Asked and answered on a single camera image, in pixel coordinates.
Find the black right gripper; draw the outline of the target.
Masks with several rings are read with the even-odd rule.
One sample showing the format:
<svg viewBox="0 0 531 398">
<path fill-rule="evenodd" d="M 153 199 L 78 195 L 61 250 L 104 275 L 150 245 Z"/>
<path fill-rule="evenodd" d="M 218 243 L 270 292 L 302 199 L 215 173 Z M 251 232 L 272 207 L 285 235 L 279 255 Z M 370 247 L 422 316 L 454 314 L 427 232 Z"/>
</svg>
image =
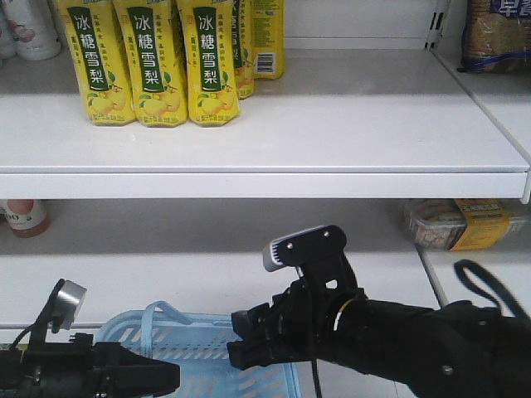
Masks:
<svg viewBox="0 0 531 398">
<path fill-rule="evenodd" d="M 263 303 L 231 314 L 233 331 L 242 340 L 227 344 L 233 367 L 329 359 L 339 314 L 352 303 L 368 301 L 347 260 L 319 260 L 295 269 L 299 278 L 273 298 L 272 306 Z"/>
</svg>

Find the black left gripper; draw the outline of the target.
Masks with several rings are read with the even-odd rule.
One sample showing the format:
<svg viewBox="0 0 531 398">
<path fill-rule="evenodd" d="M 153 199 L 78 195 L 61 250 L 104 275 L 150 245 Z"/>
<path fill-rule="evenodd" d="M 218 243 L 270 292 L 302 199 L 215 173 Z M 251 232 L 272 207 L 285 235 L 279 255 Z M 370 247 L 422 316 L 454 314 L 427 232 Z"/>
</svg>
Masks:
<svg viewBox="0 0 531 398">
<path fill-rule="evenodd" d="M 166 396 L 180 386 L 178 365 L 94 343 L 91 334 L 1 350 L 2 397 Z"/>
</svg>

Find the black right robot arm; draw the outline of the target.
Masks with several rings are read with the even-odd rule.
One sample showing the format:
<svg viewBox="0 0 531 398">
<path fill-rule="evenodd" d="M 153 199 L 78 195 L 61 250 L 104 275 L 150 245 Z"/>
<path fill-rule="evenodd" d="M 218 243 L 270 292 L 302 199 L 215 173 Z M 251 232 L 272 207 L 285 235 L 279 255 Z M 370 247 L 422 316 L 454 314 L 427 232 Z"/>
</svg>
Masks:
<svg viewBox="0 0 531 398">
<path fill-rule="evenodd" d="M 231 316 L 241 370 L 321 360 L 418 397 L 527 397 L 530 322 L 462 300 L 441 309 L 370 299 L 343 255 L 303 265 L 271 303 Z"/>
</svg>

